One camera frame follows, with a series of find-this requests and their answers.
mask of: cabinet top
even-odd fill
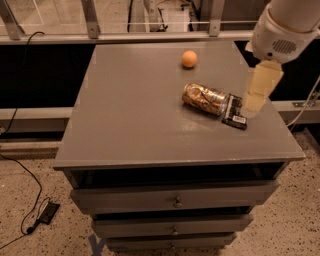
[[[198,55],[181,66],[185,50]],[[248,129],[183,104],[196,82],[242,96],[249,67],[231,41],[97,45],[54,168],[130,168],[299,160],[271,102]]]

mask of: power adapter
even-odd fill
[[[55,203],[52,203],[49,201],[46,204],[45,208],[40,213],[40,215],[37,218],[34,225],[27,229],[27,234],[28,235],[32,234],[33,231],[39,226],[40,223],[44,223],[46,225],[49,225],[51,220],[53,219],[54,215],[58,211],[59,207],[60,207],[60,204],[55,204]]]

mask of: orange ball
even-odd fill
[[[185,51],[182,55],[182,65],[187,68],[192,68],[197,64],[198,57],[194,51]]]

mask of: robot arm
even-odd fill
[[[320,0],[272,0],[263,11],[247,48],[261,62],[249,72],[242,113],[254,117],[283,76],[281,64],[299,57],[316,38]]]
[[[281,64],[292,61],[319,35],[319,26],[319,0],[272,0],[254,29],[253,54]]]

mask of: speckled floor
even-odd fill
[[[225,249],[113,253],[105,246],[102,255],[319,255],[320,147],[307,130],[295,137],[306,159],[293,162],[284,170],[278,178],[280,188],[264,205],[253,209],[254,221]],[[40,201],[50,196],[61,207],[49,226],[40,225],[32,235],[0,250],[0,255],[93,255],[88,240],[93,234],[89,217],[81,214],[70,199],[71,186],[64,175],[52,170],[55,153],[55,149],[47,149],[45,154],[39,149],[20,156],[14,151],[3,152],[21,160],[38,177],[43,186]],[[0,247],[20,236],[20,222],[32,207],[38,190],[38,185],[20,166],[0,160]],[[32,224],[31,216],[25,228]]]

